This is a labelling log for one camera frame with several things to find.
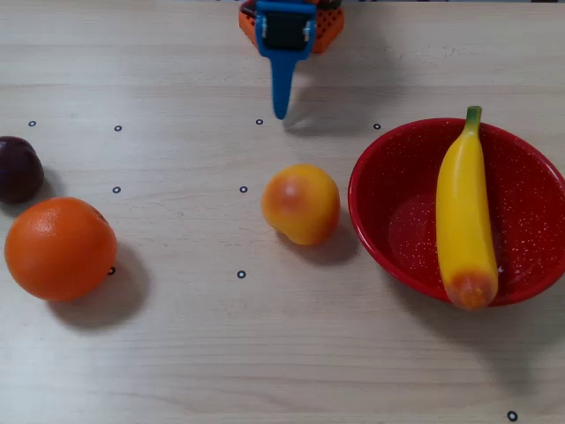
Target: orange robot part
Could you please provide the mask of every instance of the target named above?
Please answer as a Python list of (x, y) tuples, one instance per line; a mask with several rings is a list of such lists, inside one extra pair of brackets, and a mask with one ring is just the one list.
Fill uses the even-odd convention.
[[(320, 54), (326, 51), (336, 36), (342, 32), (344, 25), (345, 13), (343, 13), (343, 8), (339, 7), (334, 10), (318, 9), (316, 41), (314, 42), (312, 52)], [(240, 11), (239, 27), (243, 29), (245, 35), (247, 35), (254, 46), (257, 47), (257, 40), (255, 39), (255, 19)]]

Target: peach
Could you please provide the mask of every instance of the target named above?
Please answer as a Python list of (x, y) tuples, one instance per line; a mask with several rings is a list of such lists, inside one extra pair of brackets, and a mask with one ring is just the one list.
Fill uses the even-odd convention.
[(315, 245), (337, 226), (339, 192), (324, 170), (309, 164), (292, 165), (269, 181), (261, 209), (267, 223), (292, 242)]

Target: bowl rim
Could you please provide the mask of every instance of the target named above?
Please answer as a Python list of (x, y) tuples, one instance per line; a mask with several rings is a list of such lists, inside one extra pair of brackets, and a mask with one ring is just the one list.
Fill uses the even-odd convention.
[[(389, 261), (387, 257), (382, 254), (380, 249), (371, 241), (370, 238), (366, 237), (367, 234), (364, 225), (361, 222), (361, 215), (358, 209), (358, 183), (361, 179), (361, 175), (365, 170), (365, 165), (367, 160), (373, 156), (373, 154), (386, 145), (391, 137), (395, 136), (399, 132), (403, 130), (407, 130), (409, 127), (413, 127), (416, 125), (417, 127), (423, 127), (426, 125), (430, 125), (432, 123), (439, 123), (439, 122), (457, 122), (457, 123), (464, 123), (465, 120), (459, 117), (434, 117), (429, 119), (421, 119), (418, 121), (409, 122), (408, 124), (397, 126), (396, 128), (385, 132), (382, 134), (377, 140), (371, 143), (365, 151), (361, 154), (358, 158), (353, 171), (350, 177), (349, 189), (348, 189), (348, 206), (350, 211), (350, 219), (353, 223), (353, 227), (355, 232), (357, 233), (361, 243), (367, 250), (367, 252), (393, 277), (397, 280), (401, 281), (402, 283), (408, 285), (412, 289), (421, 292), (431, 298), (442, 300), (444, 302), (450, 303), (447, 293), (442, 288), (433, 288), (429, 285), (423, 284), (419, 282), (416, 278), (413, 278), (398, 268), (393, 262)], [(511, 132), (502, 130), (493, 125), (481, 123), (481, 127), (484, 129), (488, 129), (498, 134), (502, 134), (505, 137), (511, 137), (513, 142), (523, 150), (526, 150), (531, 155), (535, 156), (540, 162), (542, 162), (546, 168), (550, 171), (554, 180), (559, 184), (561, 188), (561, 193), (565, 196), (565, 180), (561, 173), (555, 168), (555, 166), (541, 153), (539, 152), (534, 146), (530, 143), (522, 140), (520, 137), (512, 134)], [(504, 305), (511, 305), (514, 303), (522, 302), (524, 300), (533, 298), (537, 296), (541, 292), (545, 291), (553, 284), (557, 282), (557, 280), (563, 275), (565, 272), (565, 254), (561, 257), (561, 261), (555, 266), (544, 278), (540, 281), (532, 284), (531, 287), (526, 289), (522, 289), (520, 291), (513, 291), (510, 294), (504, 297), (496, 297), (489, 306), (490, 307), (501, 307)]]

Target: banana tip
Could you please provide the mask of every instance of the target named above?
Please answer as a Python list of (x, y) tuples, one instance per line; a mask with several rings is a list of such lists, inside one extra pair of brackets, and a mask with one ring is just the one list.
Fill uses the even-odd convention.
[(496, 295), (496, 282), (482, 272), (465, 272), (457, 275), (446, 286), (451, 302), (469, 311), (487, 307)]

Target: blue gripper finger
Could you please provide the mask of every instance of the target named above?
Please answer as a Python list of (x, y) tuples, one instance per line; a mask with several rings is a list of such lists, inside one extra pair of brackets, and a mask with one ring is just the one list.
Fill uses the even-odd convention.
[(255, 20), (259, 53), (271, 61), (273, 109), (279, 119), (284, 119), (289, 108), (297, 61), (308, 58), (316, 38), (316, 5), (287, 2), (257, 2)]
[(271, 72), (273, 74), (273, 109), (275, 116), (279, 119), (286, 117), (289, 109), (290, 87), (292, 85), (292, 74), (296, 62), (282, 60), (280, 58), (271, 59)]

